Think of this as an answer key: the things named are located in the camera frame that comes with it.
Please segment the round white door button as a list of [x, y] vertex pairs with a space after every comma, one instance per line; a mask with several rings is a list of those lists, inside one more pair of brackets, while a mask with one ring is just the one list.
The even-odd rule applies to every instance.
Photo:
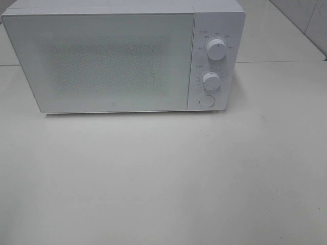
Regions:
[[203, 108], [211, 108], [215, 104], [215, 98], [211, 95], [205, 95], [199, 100], [199, 104]]

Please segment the white timer knob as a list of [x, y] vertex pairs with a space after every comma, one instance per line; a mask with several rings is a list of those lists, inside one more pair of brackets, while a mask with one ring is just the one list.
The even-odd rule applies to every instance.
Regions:
[[204, 90], [215, 91], [220, 88], [222, 79], [216, 72], [207, 72], [202, 77], [202, 85]]

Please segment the white microwave door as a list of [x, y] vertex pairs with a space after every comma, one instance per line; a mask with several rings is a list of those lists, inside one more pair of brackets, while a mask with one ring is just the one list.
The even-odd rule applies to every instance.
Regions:
[[193, 14], [3, 18], [43, 113], [183, 111]]

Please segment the upper white power knob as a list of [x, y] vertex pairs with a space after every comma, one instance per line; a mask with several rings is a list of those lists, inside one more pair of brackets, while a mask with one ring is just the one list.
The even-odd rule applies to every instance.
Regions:
[[223, 59], [227, 53], [227, 42], [222, 37], [214, 37], [205, 45], [207, 56], [212, 61]]

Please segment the white microwave oven body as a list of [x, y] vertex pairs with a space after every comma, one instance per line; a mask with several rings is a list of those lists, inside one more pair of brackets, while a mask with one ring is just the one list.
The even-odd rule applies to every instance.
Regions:
[[[183, 111], [221, 111], [226, 108], [246, 18], [237, 1], [16, 1], [4, 11], [1, 20], [4, 24], [5, 16], [124, 14], [193, 14], [188, 102]], [[223, 59], [212, 61], [207, 56], [205, 45], [217, 36], [227, 42], [227, 53]], [[207, 72], [216, 72], [220, 76], [219, 89], [204, 90], [202, 77]], [[200, 106], [199, 100], [205, 95], [215, 98], [213, 107]]]

